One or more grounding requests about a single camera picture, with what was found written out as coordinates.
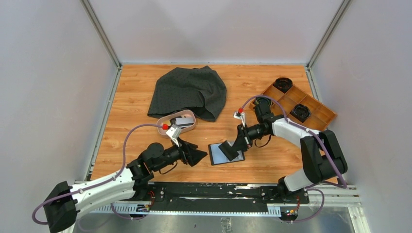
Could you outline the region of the pink oval tray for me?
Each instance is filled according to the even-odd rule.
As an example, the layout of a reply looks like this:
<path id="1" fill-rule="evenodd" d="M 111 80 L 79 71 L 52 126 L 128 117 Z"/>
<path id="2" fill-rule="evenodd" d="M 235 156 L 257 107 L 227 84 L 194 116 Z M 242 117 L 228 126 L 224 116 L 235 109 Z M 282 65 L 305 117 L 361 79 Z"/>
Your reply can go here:
<path id="1" fill-rule="evenodd" d="M 197 121 L 196 121 L 196 116 L 194 112 L 192 112 L 191 110 L 185 109 L 185 110 L 161 117 L 160 119 L 157 120 L 156 124 L 160 126 L 160 128 L 158 129 L 158 133 L 162 137 L 167 138 L 168 137 L 166 135 L 167 130 L 163 129 L 163 125 L 166 124 L 168 127 L 170 127 L 171 125 L 174 124 L 177 127 L 182 129 L 181 133 L 185 133 L 185 132 L 193 130 L 197 124 Z"/>

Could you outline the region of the black leather card holder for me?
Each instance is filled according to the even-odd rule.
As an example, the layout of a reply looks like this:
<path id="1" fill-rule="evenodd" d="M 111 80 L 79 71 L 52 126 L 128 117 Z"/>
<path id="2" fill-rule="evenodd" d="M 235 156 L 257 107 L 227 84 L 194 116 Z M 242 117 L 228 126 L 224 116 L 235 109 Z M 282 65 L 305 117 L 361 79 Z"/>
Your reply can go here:
<path id="1" fill-rule="evenodd" d="M 229 160 L 219 148 L 220 144 L 221 143 L 208 145 L 209 157 L 212 166 L 241 162 L 245 160 L 245 156 L 242 151 L 238 151 L 238 156 L 236 158 L 234 158 L 233 160 Z"/>

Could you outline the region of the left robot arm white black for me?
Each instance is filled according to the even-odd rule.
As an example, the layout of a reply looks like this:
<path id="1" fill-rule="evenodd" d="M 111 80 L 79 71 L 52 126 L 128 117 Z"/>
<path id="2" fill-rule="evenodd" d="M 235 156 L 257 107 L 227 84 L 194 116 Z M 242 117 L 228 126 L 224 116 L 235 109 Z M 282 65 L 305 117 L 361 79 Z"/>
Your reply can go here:
<path id="1" fill-rule="evenodd" d="M 123 170 L 105 177 L 73 185 L 66 181 L 58 183 L 43 206 L 50 232 L 66 230 L 89 212 L 119 200 L 132 197 L 144 200 L 149 194 L 147 183 L 154 177 L 154 172 L 177 161 L 195 166 L 207 156 L 207 152 L 199 150 L 197 145 L 180 138 L 177 140 L 178 145 L 167 149 L 160 143 L 151 143 Z"/>

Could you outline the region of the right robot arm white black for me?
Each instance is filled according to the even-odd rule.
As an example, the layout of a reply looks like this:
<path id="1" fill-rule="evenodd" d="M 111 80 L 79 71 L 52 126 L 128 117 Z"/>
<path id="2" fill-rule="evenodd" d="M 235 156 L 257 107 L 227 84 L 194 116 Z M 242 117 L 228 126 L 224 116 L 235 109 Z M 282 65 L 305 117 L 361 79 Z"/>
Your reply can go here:
<path id="1" fill-rule="evenodd" d="M 340 182 L 336 187 L 347 188 L 343 178 L 348 170 L 347 162 L 333 131 L 318 131 L 300 125 L 287 117 L 282 108 L 280 115 L 271 111 L 271 105 L 280 105 L 279 102 L 265 95 L 251 97 L 254 101 L 254 112 L 258 123 L 247 126 L 244 122 L 244 112 L 241 107 L 234 113 L 234 117 L 242 121 L 237 126 L 237 137 L 234 142 L 224 141 L 219 145 L 223 155 L 234 160 L 239 152 L 246 152 L 252 147 L 256 139 L 266 135 L 281 137 L 293 143 L 301 150 L 302 168 L 278 181 L 277 194 L 282 202 L 291 202 L 297 192 L 308 189 L 319 183 L 327 183 L 329 179 L 337 177 Z"/>

